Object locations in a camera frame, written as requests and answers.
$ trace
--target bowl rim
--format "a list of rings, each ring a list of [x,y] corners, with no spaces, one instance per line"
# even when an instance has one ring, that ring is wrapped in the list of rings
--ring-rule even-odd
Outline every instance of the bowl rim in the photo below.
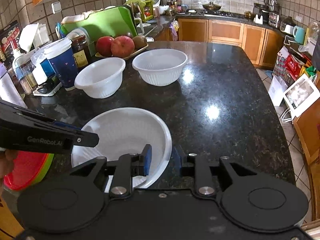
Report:
[[[89,120],[83,127],[82,127],[82,131],[85,130],[85,128],[87,128],[90,124],[90,122],[92,122],[93,120],[96,120],[98,118],[100,118],[101,116],[111,113],[111,112],[116,112],[116,111],[127,111],[127,110],[133,110],[136,112],[140,112],[140,113],[144,113],[147,114],[151,117],[153,117],[161,126],[161,128],[164,131],[164,136],[165,136],[165,147],[164,147],[164,154],[163,157],[159,163],[159,165],[157,166],[157,168],[154,171],[154,175],[152,178],[150,179],[146,179],[144,182],[142,182],[141,184],[137,185],[135,188],[148,188],[149,186],[151,186],[153,183],[155,183],[157,181],[157,179],[160,178],[160,176],[163,174],[164,170],[166,169],[170,157],[171,157],[171,152],[172,152],[172,137],[171,137],[171,133],[170,130],[168,128],[168,126],[166,125],[166,123],[155,113],[148,111],[146,109],[143,108],[138,108],[138,107],[119,107],[119,108],[114,108],[111,109],[109,111],[105,111],[101,114],[98,114],[96,117],[92,118],[91,120]],[[72,149],[72,153],[71,153],[71,164],[73,166],[73,151],[74,148]]]
[[[77,79],[79,78],[79,76],[81,76],[81,75],[85,75],[86,74],[86,72],[88,72],[89,71],[89,69],[93,69],[94,68],[94,64],[96,64],[96,63],[103,63],[104,61],[108,61],[108,60],[113,60],[113,59],[120,59],[121,60],[121,62],[122,62],[122,65],[121,65],[121,67],[115,72],[115,73],[113,73],[111,76],[109,76],[109,77],[107,77],[107,78],[105,78],[105,79],[103,79],[103,80],[100,80],[100,81],[98,81],[98,82],[95,82],[95,83],[92,83],[92,84],[90,84],[90,85],[80,85],[78,82],[77,82]],[[78,75],[76,76],[76,79],[75,79],[75,87],[76,88],[78,88],[78,89],[85,89],[85,88],[88,88],[88,87],[91,87],[91,86],[98,86],[98,85],[100,85],[100,84],[102,84],[102,83],[108,83],[108,82],[110,82],[111,81],[111,79],[113,79],[115,76],[117,76],[117,75],[119,75],[123,70],[124,70],[124,68],[125,68],[125,60],[124,59],[122,59],[122,58],[119,58],[119,57],[108,57],[108,58],[104,58],[104,59],[100,59],[100,60],[97,60],[97,61],[95,61],[95,62],[93,62],[93,63],[91,63],[90,65],[88,65],[85,69],[83,69],[81,72],[79,72],[78,73]]]
[[[184,66],[187,61],[188,61],[188,56],[187,54],[185,54],[183,51],[181,50],[178,50],[178,49],[169,49],[169,50],[175,50],[175,51],[178,51],[179,53],[182,53],[186,59],[184,60],[184,62],[182,62],[181,64],[177,65],[177,66],[174,66],[174,67],[170,67],[170,68],[164,68],[164,69],[145,69],[145,68],[139,68],[135,65],[135,60],[138,58],[138,57],[141,57],[143,54],[145,53],[148,53],[150,51],[153,51],[153,50],[167,50],[167,48],[162,48],[162,49],[150,49],[150,50],[147,50],[145,52],[142,52],[140,55],[138,55],[137,57],[134,58],[134,60],[132,61],[132,67],[135,69],[135,70],[142,70],[142,71],[147,71],[147,72],[162,72],[162,71],[165,71],[165,70],[172,70],[172,69],[175,69],[175,68],[179,68],[181,66]]]

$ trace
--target rice cooker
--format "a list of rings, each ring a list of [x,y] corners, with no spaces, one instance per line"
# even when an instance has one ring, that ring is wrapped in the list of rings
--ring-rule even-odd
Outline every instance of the rice cooker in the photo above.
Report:
[[[280,24],[280,31],[293,36],[293,28],[296,26],[292,17],[284,18]]]

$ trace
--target green cutting board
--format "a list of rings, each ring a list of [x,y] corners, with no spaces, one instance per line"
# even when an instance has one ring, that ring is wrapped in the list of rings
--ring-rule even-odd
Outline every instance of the green cutting board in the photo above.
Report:
[[[132,33],[134,37],[138,35],[130,10],[124,6],[93,13],[85,20],[65,23],[63,27],[68,33],[78,27],[83,27],[87,30],[91,41],[97,41],[103,36],[115,37],[128,32]]]

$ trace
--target dark countertop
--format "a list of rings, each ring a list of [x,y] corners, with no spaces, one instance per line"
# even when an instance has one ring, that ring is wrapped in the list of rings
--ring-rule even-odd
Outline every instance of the dark countertop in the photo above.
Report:
[[[178,81],[165,87],[145,83],[126,62],[123,82],[109,98],[94,99],[82,90],[60,89],[52,97],[27,97],[26,104],[47,117],[84,126],[118,107],[147,109],[167,124],[173,144],[186,153],[232,159],[295,184],[288,145],[270,97],[244,51],[235,46],[200,42],[151,43],[148,49],[173,48],[188,55]],[[46,178],[71,169],[70,156],[55,154]],[[191,187],[170,160],[152,187]]]
[[[253,20],[248,20],[248,19],[237,19],[237,18],[220,17],[220,16],[204,16],[203,14],[195,14],[195,15],[179,14],[179,15],[175,15],[175,16],[160,16],[158,18],[155,18],[155,20],[158,21],[157,27],[153,31],[151,31],[147,36],[152,37],[152,38],[156,38],[163,29],[169,27],[170,23],[172,23],[175,19],[177,20],[179,18],[194,18],[194,19],[239,22],[239,23],[249,24],[249,25],[253,25],[253,26],[257,26],[257,27],[261,27],[261,28],[266,28],[268,30],[273,30],[273,31],[279,33],[282,37],[286,36],[285,33],[282,33],[280,30],[270,26],[269,24],[264,23],[261,25],[261,24],[254,23]]]

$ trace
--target red plastic bowl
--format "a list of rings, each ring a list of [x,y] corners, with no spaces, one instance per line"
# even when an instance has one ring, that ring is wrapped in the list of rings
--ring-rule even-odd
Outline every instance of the red plastic bowl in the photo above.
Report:
[[[17,158],[13,160],[13,171],[4,176],[4,185],[12,190],[22,190],[30,186],[46,158],[46,153],[19,151]]]

